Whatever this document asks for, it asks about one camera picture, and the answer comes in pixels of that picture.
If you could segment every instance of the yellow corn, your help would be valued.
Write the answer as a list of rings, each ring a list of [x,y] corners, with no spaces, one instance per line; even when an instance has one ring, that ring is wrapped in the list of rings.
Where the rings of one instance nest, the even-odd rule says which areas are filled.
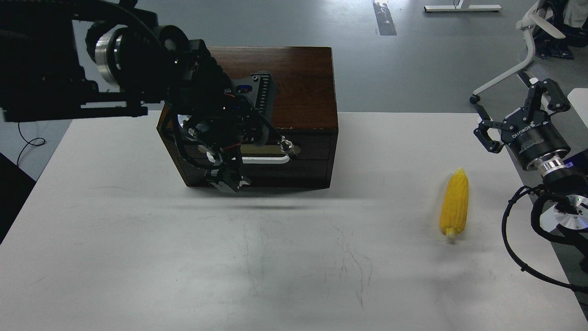
[[[466,228],[468,191],[466,172],[463,168],[459,168],[447,184],[443,210],[439,219],[441,231],[450,240]]]

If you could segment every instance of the wooden box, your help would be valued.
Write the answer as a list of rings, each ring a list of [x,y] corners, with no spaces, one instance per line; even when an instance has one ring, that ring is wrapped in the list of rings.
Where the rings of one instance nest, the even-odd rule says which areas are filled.
[[[300,147],[297,160],[285,164],[245,164],[254,187],[330,186],[339,131],[332,52],[328,47],[209,47],[232,79],[269,71],[277,87],[272,124]],[[166,109],[162,111],[160,122]],[[187,186],[208,186],[205,171],[189,165],[174,144],[163,138],[169,155]],[[186,146],[199,163],[209,163],[197,147]],[[242,148],[251,156],[252,148]]]

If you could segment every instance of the black cable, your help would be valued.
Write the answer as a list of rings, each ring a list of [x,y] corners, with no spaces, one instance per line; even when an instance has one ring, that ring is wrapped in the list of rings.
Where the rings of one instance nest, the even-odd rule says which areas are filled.
[[[160,125],[160,130],[163,130],[163,128],[165,128],[167,126],[167,124],[170,120],[172,121],[173,140],[176,144],[176,148],[178,149],[178,152],[180,153],[180,156],[186,162],[188,162],[190,165],[192,165],[196,168],[200,168],[203,170],[217,170],[217,169],[221,169],[221,168],[226,167],[226,163],[224,163],[224,162],[221,162],[220,164],[217,164],[217,165],[207,165],[207,164],[199,164],[196,161],[194,161],[194,159],[190,158],[190,156],[188,155],[188,152],[186,151],[186,148],[184,146],[184,142],[182,140],[182,134],[180,133],[179,123],[178,123],[178,115],[175,114],[175,112],[173,111],[173,108],[171,106],[169,106],[169,112],[168,112],[168,115],[165,117],[165,119],[167,119],[167,121],[164,120],[164,123],[162,123],[162,125]]]
[[[18,166],[20,165],[20,163],[21,163],[21,155],[22,155],[22,152],[24,152],[24,151],[25,151],[25,148],[26,148],[27,146],[29,146],[29,145],[31,145],[31,146],[34,146],[34,147],[43,146],[43,145],[45,145],[45,144],[47,143],[47,140],[45,140],[44,138],[41,138],[41,137],[37,137],[37,138],[35,138],[35,139],[32,139],[32,140],[27,140],[27,139],[25,138],[25,136],[24,136],[24,135],[22,135],[22,131],[21,131],[21,123],[19,122],[17,126],[18,126],[18,133],[21,135],[21,138],[22,138],[24,141],[26,141],[26,145],[25,145],[25,146],[24,146],[24,147],[21,149],[21,152],[20,152],[20,153],[18,153],[18,158],[16,158],[16,166],[18,167]],[[41,143],[33,143],[33,141],[35,141],[35,140],[42,140],[42,142],[41,142]]]
[[[558,280],[555,280],[549,276],[546,276],[540,272],[538,272],[537,270],[531,268],[527,263],[525,263],[523,260],[521,260],[517,254],[515,254],[515,252],[513,251],[513,249],[511,248],[507,235],[506,235],[506,223],[508,220],[508,217],[510,215],[510,211],[513,208],[513,206],[515,205],[515,203],[517,201],[519,201],[520,198],[526,196],[527,194],[530,194],[531,192],[537,192],[538,190],[540,190],[540,186],[537,187],[528,187],[528,186],[523,186],[520,189],[517,190],[517,192],[513,195],[513,197],[509,200],[508,205],[506,206],[506,210],[504,215],[502,216],[502,240],[505,243],[505,247],[506,247],[506,251],[508,251],[508,254],[510,255],[510,257],[514,260],[514,262],[516,262],[516,264],[519,265],[520,267],[520,271],[522,272],[528,272],[529,274],[531,274],[532,276],[544,281],[544,282],[548,282],[551,283],[553,285],[558,285],[561,287],[565,287],[567,289],[570,289],[574,292],[581,292],[581,293],[586,293],[588,294],[588,287],[587,286],[578,286],[578,285],[573,285],[573,284],[567,284],[567,283],[563,283],[560,282]]]

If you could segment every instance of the white desk frame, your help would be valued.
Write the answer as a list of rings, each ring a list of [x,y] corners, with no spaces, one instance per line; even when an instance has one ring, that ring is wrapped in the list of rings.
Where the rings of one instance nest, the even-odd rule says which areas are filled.
[[[0,330],[585,331],[573,292],[510,260],[521,182],[477,117],[342,112],[331,188],[238,195],[185,187],[158,112],[75,120],[0,246]],[[458,167],[470,209],[449,244]],[[530,207],[513,249],[564,280]]]
[[[457,6],[425,6],[426,12],[497,12],[502,9],[500,5],[470,5],[470,0],[460,0]]]

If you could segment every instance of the white drawer handle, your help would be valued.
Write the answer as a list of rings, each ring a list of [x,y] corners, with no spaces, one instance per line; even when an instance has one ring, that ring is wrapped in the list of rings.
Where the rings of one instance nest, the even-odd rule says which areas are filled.
[[[206,152],[206,156],[208,157],[208,161],[212,163],[215,162],[215,158],[211,152]],[[281,157],[243,157],[244,164],[285,164],[288,163],[288,161],[290,161],[290,157],[288,155],[283,155]]]

